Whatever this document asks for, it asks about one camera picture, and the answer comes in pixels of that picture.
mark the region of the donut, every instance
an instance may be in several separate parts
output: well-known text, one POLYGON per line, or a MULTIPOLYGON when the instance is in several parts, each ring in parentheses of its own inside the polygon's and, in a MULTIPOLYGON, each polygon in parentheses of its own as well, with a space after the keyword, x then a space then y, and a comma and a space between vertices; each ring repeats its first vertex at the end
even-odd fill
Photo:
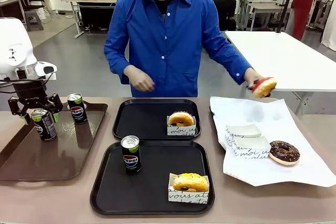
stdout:
POLYGON ((208 191, 209 184, 205 177, 196 173, 183 173, 174 178, 173 184, 176 191, 208 191))
POLYGON ((270 143, 271 150, 269 157, 283 165, 293 165, 299 158, 300 153, 293 145, 283 141, 273 141, 270 143))
POLYGON ((267 96, 277 85, 277 81, 273 77, 267 77, 259 81, 252 90, 256 98, 267 96))
POLYGON ((175 112, 169 116, 168 124, 176 124, 176 126, 191 126, 194 125, 194 119, 187 112, 175 112))

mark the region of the black tray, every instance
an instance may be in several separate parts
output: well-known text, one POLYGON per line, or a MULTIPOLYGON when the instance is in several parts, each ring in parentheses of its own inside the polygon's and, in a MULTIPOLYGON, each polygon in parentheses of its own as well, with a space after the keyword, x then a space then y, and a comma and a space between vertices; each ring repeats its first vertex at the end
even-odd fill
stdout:
POLYGON ((84 166, 107 104, 88 103, 88 121, 74 124, 68 103, 55 124, 57 138, 41 141, 31 121, 0 152, 0 180, 39 182, 76 177, 84 166))
POLYGON ((196 215, 208 211, 215 193, 205 150, 193 141, 140 141, 142 169, 125 172, 120 143, 105 152, 90 203, 102 215, 196 215), (207 175, 207 204, 168 201, 169 173, 207 175))
POLYGON ((141 140, 193 139, 201 133, 197 106, 186 99, 134 99, 124 101, 118 110, 112 129, 122 139, 135 135, 141 140), (185 111, 195 116, 197 133, 194 136, 168 136, 167 116, 185 111))

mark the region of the hand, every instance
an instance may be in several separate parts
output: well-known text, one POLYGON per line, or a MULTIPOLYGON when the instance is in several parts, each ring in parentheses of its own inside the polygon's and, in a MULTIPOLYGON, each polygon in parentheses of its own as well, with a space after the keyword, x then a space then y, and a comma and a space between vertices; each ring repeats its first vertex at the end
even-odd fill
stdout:
POLYGON ((136 68, 133 65, 125 67, 124 74, 130 79, 133 87, 142 92, 151 92, 154 90, 155 83, 148 74, 136 68))
POLYGON ((254 86, 263 79, 253 68, 248 68, 244 74, 245 81, 248 82, 248 88, 253 89, 254 86))

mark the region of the can lid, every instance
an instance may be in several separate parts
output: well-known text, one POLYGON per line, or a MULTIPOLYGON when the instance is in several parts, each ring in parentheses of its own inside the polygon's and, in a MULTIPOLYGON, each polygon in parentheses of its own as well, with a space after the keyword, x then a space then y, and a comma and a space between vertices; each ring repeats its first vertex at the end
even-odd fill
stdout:
POLYGON ((68 101, 77 101, 78 99, 81 99, 82 95, 80 93, 73 93, 68 95, 67 100, 68 101))
POLYGON ((47 113, 48 113, 48 111, 46 111, 44 109, 34 109, 30 116, 33 117, 33 118, 36 118, 38 116, 43 116, 47 113))
POLYGON ((121 140, 121 146, 127 149, 136 147, 139 144, 139 139, 136 136, 126 136, 121 140))

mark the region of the brown tray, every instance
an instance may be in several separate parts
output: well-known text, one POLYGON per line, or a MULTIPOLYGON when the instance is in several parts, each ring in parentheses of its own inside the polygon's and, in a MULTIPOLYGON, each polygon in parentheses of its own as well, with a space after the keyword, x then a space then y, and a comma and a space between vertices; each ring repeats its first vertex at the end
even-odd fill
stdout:
POLYGON ((0 153, 0 180, 68 180, 82 170, 107 104, 88 103, 88 122, 75 125, 67 103, 55 124, 57 138, 42 142, 33 122, 23 126, 0 153))

